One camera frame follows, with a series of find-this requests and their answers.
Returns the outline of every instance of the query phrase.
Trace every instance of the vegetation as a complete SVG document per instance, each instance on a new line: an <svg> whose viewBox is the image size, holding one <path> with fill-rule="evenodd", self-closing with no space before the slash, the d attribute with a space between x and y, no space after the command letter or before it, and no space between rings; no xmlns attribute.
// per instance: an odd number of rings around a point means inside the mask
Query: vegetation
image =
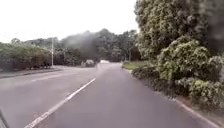
<svg viewBox="0 0 224 128"><path fill-rule="evenodd" d="M3 71L48 68L50 65L51 53L47 50L0 43L0 69Z"/></svg>
<svg viewBox="0 0 224 128"><path fill-rule="evenodd" d="M137 33L134 30L116 35L103 29L96 33L85 32L57 38L20 41L12 39L10 44L0 44L0 70L14 71L27 68L42 68L51 65L52 41L54 64L77 66L91 59L112 62L139 60L140 53L135 46Z"/></svg>
<svg viewBox="0 0 224 128"><path fill-rule="evenodd" d="M143 67L145 65L148 65L148 61L133 61L133 62L124 62L122 65L122 68L127 70L134 70L140 67Z"/></svg>
<svg viewBox="0 0 224 128"><path fill-rule="evenodd" d="M209 14L200 0L138 0L138 48L153 60L133 75L170 96L185 96L203 108L220 108L224 85L219 81L223 60L212 51L207 35Z"/></svg>

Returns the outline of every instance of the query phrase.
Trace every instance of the road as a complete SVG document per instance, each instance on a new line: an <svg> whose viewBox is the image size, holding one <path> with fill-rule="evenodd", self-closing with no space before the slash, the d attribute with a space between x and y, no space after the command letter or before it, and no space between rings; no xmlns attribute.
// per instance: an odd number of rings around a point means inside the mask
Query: road
<svg viewBox="0 0 224 128"><path fill-rule="evenodd" d="M151 91L121 64L0 79L0 108L24 128L91 80L36 128L211 128Z"/></svg>

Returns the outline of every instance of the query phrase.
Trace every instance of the pole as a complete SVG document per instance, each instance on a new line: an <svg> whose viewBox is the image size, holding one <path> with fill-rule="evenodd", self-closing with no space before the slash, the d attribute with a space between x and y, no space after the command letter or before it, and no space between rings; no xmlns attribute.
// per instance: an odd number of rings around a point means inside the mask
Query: pole
<svg viewBox="0 0 224 128"><path fill-rule="evenodd" d="M51 42L52 46L51 46L51 66L52 68L54 67L54 39L52 38L52 42Z"/></svg>

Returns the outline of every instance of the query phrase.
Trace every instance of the sky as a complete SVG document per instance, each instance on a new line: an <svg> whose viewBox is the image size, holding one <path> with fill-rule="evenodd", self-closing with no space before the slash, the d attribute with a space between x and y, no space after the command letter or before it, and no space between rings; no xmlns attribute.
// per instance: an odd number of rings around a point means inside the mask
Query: sky
<svg viewBox="0 0 224 128"><path fill-rule="evenodd" d="M0 0L0 42L137 29L136 0Z"/></svg>

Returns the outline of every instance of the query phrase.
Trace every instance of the forested hill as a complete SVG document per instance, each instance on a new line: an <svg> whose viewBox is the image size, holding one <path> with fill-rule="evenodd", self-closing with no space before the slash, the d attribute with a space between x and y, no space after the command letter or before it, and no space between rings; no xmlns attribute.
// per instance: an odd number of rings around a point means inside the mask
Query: forested hill
<svg viewBox="0 0 224 128"><path fill-rule="evenodd" d="M82 34L71 35L61 40L53 38L55 58L65 58L66 51L78 50L84 60L106 59L115 62L125 59L138 60L140 53L135 46L136 35L135 30L117 35L107 29L102 29L95 33L86 31ZM21 42L23 45L35 45L48 50L52 48L51 43L52 38Z"/></svg>

